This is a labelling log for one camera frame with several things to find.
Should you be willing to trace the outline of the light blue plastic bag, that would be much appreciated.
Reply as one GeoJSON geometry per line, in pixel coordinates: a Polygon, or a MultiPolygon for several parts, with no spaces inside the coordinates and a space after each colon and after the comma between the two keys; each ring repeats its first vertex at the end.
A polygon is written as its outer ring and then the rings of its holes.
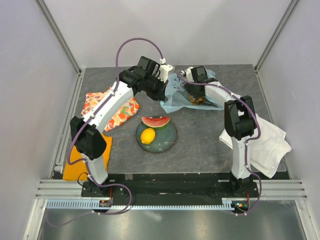
{"type": "Polygon", "coordinates": [[[180,76],[180,73],[173,73],[168,77],[168,84],[165,89],[165,100],[160,102],[161,107],[166,113],[173,113],[181,110],[182,108],[206,111],[219,111],[224,109],[224,107],[219,105],[216,100],[206,95],[205,97],[216,103],[219,108],[192,105],[188,98],[189,93],[185,90],[185,84],[187,84],[187,81],[183,80],[183,78],[180,76]]]}

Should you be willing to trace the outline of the fake watermelon slice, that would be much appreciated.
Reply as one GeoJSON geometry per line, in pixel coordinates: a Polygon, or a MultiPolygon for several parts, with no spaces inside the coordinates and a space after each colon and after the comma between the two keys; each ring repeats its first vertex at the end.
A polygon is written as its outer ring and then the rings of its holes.
{"type": "Polygon", "coordinates": [[[161,130],[167,127],[171,121],[171,118],[168,116],[143,116],[141,121],[147,128],[161,130]]]}

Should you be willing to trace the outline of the yellow fake lemon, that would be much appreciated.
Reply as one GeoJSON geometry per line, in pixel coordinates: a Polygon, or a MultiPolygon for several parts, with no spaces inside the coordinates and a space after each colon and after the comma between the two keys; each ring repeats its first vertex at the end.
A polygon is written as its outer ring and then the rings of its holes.
{"type": "Polygon", "coordinates": [[[148,145],[156,138],[156,131],[153,128],[146,128],[140,135],[140,141],[142,144],[148,145]]]}

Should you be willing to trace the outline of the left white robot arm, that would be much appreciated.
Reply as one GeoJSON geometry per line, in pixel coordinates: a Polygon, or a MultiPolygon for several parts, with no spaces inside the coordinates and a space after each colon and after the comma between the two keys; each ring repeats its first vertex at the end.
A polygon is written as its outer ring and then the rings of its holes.
{"type": "Polygon", "coordinates": [[[71,146],[81,154],[88,171],[92,191],[99,197],[106,196],[110,185],[106,182],[108,171],[103,153],[107,142],[103,138],[105,126],[116,112],[137,93],[145,92],[154,101],[164,101],[168,78],[175,68],[166,63],[142,56],[138,64],[118,74],[111,90],[83,117],[73,117],[70,121],[71,146]]]}

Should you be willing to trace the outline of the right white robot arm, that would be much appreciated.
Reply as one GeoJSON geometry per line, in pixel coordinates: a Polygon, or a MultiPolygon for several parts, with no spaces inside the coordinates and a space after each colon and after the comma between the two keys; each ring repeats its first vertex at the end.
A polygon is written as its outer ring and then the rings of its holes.
{"type": "Polygon", "coordinates": [[[196,100],[200,97],[214,100],[224,110],[224,130],[231,138],[233,163],[230,172],[229,191],[235,197],[257,195],[250,166],[250,144],[255,133],[255,109],[250,96],[234,94],[215,77],[209,77],[204,66],[189,67],[178,77],[185,81],[185,89],[196,100]]]}

